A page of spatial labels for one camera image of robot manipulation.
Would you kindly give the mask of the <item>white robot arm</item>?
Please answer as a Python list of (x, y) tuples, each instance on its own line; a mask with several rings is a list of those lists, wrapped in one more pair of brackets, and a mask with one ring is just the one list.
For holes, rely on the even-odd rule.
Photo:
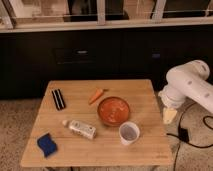
[(164, 104), (163, 122), (170, 124), (186, 98), (190, 98), (213, 113), (213, 85), (207, 82), (209, 66), (193, 60), (171, 68), (166, 74), (167, 84), (158, 96)]

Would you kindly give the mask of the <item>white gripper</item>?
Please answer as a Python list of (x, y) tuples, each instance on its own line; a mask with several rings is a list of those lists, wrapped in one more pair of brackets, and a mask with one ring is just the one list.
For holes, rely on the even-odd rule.
[(186, 96), (171, 85), (165, 85), (158, 93), (162, 103), (167, 107), (163, 109), (163, 122), (170, 124), (177, 115), (178, 108), (185, 102)]

